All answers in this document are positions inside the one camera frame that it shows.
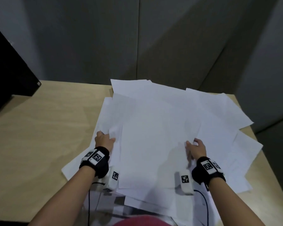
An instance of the person's left arm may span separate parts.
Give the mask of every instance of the person's left arm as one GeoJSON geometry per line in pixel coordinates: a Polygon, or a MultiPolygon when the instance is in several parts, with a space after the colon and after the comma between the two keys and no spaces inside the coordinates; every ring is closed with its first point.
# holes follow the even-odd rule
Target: person's left arm
{"type": "MultiPolygon", "coordinates": [[[[95,137],[95,147],[102,146],[111,152],[115,138],[101,131],[95,137]]],[[[29,226],[72,226],[82,208],[88,190],[94,179],[95,170],[83,166],[79,171],[41,208],[29,226]]]]}

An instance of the black wristband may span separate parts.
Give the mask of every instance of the black wristband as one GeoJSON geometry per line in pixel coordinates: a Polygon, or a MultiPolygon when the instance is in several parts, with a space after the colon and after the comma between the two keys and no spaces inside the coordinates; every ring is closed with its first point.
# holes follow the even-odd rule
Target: black wristband
{"type": "Polygon", "coordinates": [[[197,160],[196,167],[192,170],[192,178],[195,182],[205,184],[207,190],[212,178],[222,178],[224,181],[223,171],[219,165],[208,157],[200,157],[197,160]]]}
{"type": "Polygon", "coordinates": [[[85,155],[80,167],[89,166],[95,170],[95,177],[103,178],[109,171],[109,151],[105,147],[96,147],[85,155]]]}

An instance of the forearm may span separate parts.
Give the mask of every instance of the forearm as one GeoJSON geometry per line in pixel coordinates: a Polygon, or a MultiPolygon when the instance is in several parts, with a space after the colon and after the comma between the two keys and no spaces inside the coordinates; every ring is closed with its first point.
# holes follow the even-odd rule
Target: forearm
{"type": "Polygon", "coordinates": [[[208,188],[224,226],[264,226],[222,178],[211,179],[208,188]]]}
{"type": "Polygon", "coordinates": [[[42,207],[30,222],[30,226],[71,226],[78,216],[95,171],[83,166],[79,171],[42,207]]]}

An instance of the person's right arm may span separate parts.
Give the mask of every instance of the person's right arm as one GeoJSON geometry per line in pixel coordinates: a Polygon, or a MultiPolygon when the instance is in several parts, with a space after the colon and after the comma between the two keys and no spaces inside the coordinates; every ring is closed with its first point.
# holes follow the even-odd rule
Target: person's right arm
{"type": "MultiPolygon", "coordinates": [[[[186,142],[192,157],[196,161],[206,156],[206,150],[203,142],[195,139],[197,145],[186,142]]],[[[209,182],[208,189],[221,217],[224,226],[264,226],[259,217],[238,197],[238,195],[227,185],[222,178],[213,178],[209,182]]]]}

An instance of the wooden table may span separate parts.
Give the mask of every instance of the wooden table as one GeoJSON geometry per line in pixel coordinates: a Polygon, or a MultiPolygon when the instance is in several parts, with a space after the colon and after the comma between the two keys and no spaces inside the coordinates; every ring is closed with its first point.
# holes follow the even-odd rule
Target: wooden table
{"type": "MultiPolygon", "coordinates": [[[[66,183],[62,167],[89,146],[112,96],[111,86],[41,82],[0,112],[0,220],[30,221],[66,183]]],[[[242,131],[255,139],[250,127],[242,131]]],[[[239,196],[266,225],[283,225],[283,192],[262,151],[246,178],[253,190],[239,196]]]]}

